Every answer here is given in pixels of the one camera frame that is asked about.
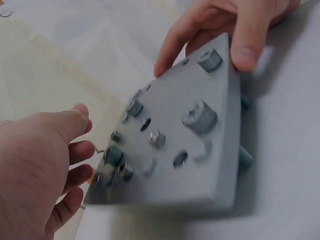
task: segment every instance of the wire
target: wire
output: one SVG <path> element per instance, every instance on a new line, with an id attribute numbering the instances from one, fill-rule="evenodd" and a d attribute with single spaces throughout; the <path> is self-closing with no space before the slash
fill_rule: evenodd
<path id="1" fill-rule="evenodd" d="M 101 154 L 101 153 L 104 152 L 104 150 L 98 150 L 97 148 L 95 148 L 95 151 L 96 151 L 97 154 Z"/>
<path id="2" fill-rule="evenodd" d="M 12 14 L 14 14 L 14 11 L 11 12 L 11 13 L 10 13 L 9 15 L 7 15 L 7 16 L 1 15 L 1 13 L 0 13 L 0 17 L 2 17 L 2 18 L 8 18 L 8 17 L 10 17 Z"/>

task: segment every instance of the white surface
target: white surface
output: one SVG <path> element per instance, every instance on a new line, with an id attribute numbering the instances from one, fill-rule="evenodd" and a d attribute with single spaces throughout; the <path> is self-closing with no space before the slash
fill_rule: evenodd
<path id="1" fill-rule="evenodd" d="M 139 48 L 140 39 L 131 41 L 131 37 L 136 36 L 126 28 L 135 27 L 132 22 L 118 28 L 126 22 L 107 20 L 112 15 L 110 10 L 115 11 L 115 8 L 119 11 L 115 19 L 122 13 L 130 13 L 126 11 L 129 1 L 136 3 L 138 16 L 151 19 L 152 24 L 145 23 L 139 34 L 155 28 L 157 20 L 152 18 L 157 15 L 152 10 L 161 14 L 163 9 L 170 16 L 163 27 L 161 21 L 156 22 L 159 31 L 153 31 L 147 39 L 156 42 L 146 44 L 147 50 Z M 154 53 L 160 47 L 166 28 L 187 3 L 179 2 L 182 5 L 178 5 L 178 0 L 172 4 L 173 7 L 177 4 L 174 10 L 160 0 L 113 1 L 114 5 L 107 8 L 100 7 L 105 1 L 98 0 L 29 0 L 15 14 L 56 47 L 88 64 L 87 68 L 96 74 L 94 77 L 125 102 L 135 86 L 148 81 L 146 76 L 151 75 Z M 257 163 L 241 179 L 233 215 L 175 224 L 129 214 L 123 216 L 114 209 L 88 208 L 76 239 L 319 239 L 319 20 L 318 4 L 307 18 L 297 19 L 297 25 L 290 26 L 287 22 L 282 29 L 274 30 L 264 53 L 264 58 L 271 58 L 271 67 L 266 72 L 264 66 L 258 69 L 257 81 L 248 87 L 257 100 L 256 106 L 244 116 L 246 139 L 243 142 Z M 69 35 L 64 27 L 74 31 Z M 113 71 L 115 67 L 120 69 L 121 75 Z"/>
<path id="2" fill-rule="evenodd" d="M 122 223 L 88 208 L 76 239 L 319 239 L 319 21 L 316 1 L 272 30 L 247 84 L 255 104 L 243 118 L 243 143 L 256 163 L 240 179 L 233 214 L 179 224 L 125 216 Z"/>

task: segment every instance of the hole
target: hole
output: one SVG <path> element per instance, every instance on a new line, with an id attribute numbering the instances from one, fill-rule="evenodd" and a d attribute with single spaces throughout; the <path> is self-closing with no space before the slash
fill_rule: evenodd
<path id="1" fill-rule="evenodd" d="M 118 172 L 121 174 L 126 170 L 126 163 L 122 163 L 119 168 L 118 168 Z"/>
<path id="2" fill-rule="evenodd" d="M 183 60 L 183 62 L 182 62 L 182 66 L 186 65 L 188 62 L 189 62 L 189 59 L 188 59 L 188 58 L 187 58 L 187 59 L 185 59 L 185 60 Z"/>
<path id="3" fill-rule="evenodd" d="M 186 151 L 181 151 L 174 159 L 173 159 L 173 167 L 175 169 L 184 168 L 186 161 L 188 158 L 188 153 Z"/>
<path id="4" fill-rule="evenodd" d="M 145 131 L 145 130 L 149 127 L 150 123 L 151 123 L 151 118 L 149 117 L 148 119 L 146 119 L 146 120 L 143 122 L 143 125 L 142 125 L 142 127 L 140 128 L 140 132 Z"/>

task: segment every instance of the hex nut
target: hex nut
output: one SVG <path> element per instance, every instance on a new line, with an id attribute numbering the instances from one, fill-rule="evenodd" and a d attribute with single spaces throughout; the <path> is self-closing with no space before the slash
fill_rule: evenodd
<path id="1" fill-rule="evenodd" d="M 133 98 L 126 106 L 126 112 L 130 116 L 137 117 L 141 113 L 143 108 L 144 106 L 137 99 Z"/>
<path id="2" fill-rule="evenodd" d="M 156 149 L 162 148 L 166 143 L 166 135 L 159 130 L 152 131 L 149 135 L 149 143 Z"/>
<path id="3" fill-rule="evenodd" d="M 202 100 L 189 105 L 181 118 L 183 125 L 199 136 L 211 132 L 217 120 L 217 113 Z"/>
<path id="4" fill-rule="evenodd" d="M 104 164 L 111 164 L 117 168 L 120 165 L 123 157 L 124 153 L 118 147 L 110 146 L 103 154 L 103 162 Z"/>
<path id="5" fill-rule="evenodd" d="M 116 142 L 116 143 L 119 143 L 122 139 L 122 134 L 118 131 L 114 131 L 111 136 L 110 136 L 111 140 Z"/>
<path id="6" fill-rule="evenodd" d="M 118 167 L 118 174 L 126 182 L 130 180 L 135 173 L 135 167 L 130 165 L 128 162 L 123 162 Z"/>
<path id="7" fill-rule="evenodd" d="M 208 51 L 204 51 L 199 59 L 197 60 L 197 63 L 207 72 L 212 73 L 216 69 L 220 67 L 223 60 L 219 53 L 211 48 Z"/>

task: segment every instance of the metal fastener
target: metal fastener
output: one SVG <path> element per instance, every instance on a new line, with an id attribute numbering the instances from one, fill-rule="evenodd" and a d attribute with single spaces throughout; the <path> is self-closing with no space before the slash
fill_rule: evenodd
<path id="1" fill-rule="evenodd" d="M 124 181 L 128 181 L 134 175 L 135 167 L 128 164 L 128 162 L 125 161 L 122 164 L 120 164 L 118 168 L 118 173 L 119 176 L 124 179 Z"/>
<path id="2" fill-rule="evenodd" d="M 137 117 L 144 106 L 137 100 L 137 99 L 131 99 L 126 107 L 126 112 L 133 117 Z"/>
<path id="3" fill-rule="evenodd" d="M 197 60 L 197 63 L 207 72 L 207 73 L 212 73 L 214 72 L 217 68 L 220 67 L 222 64 L 223 60 L 219 53 L 211 48 L 208 51 L 204 51 L 199 59 Z"/>
<path id="4" fill-rule="evenodd" d="M 110 136 L 111 140 L 116 142 L 116 143 L 119 143 L 122 139 L 122 134 L 118 131 L 114 131 L 111 136 Z"/>
<path id="5" fill-rule="evenodd" d="M 114 179 L 114 173 L 112 173 L 109 177 L 104 175 L 102 172 L 97 172 L 92 181 L 92 185 L 96 189 L 105 189 L 112 185 L 113 179 Z"/>
<path id="6" fill-rule="evenodd" d="M 110 146 L 103 154 L 104 164 L 111 164 L 115 168 L 119 166 L 124 157 L 124 153 L 116 146 Z"/>
<path id="7" fill-rule="evenodd" d="M 149 143 L 156 149 L 160 149 L 166 143 L 166 135 L 159 130 L 152 131 L 149 135 Z"/>
<path id="8" fill-rule="evenodd" d="M 208 134 L 216 125 L 218 116 L 204 101 L 199 100 L 185 110 L 182 123 L 195 134 Z"/>

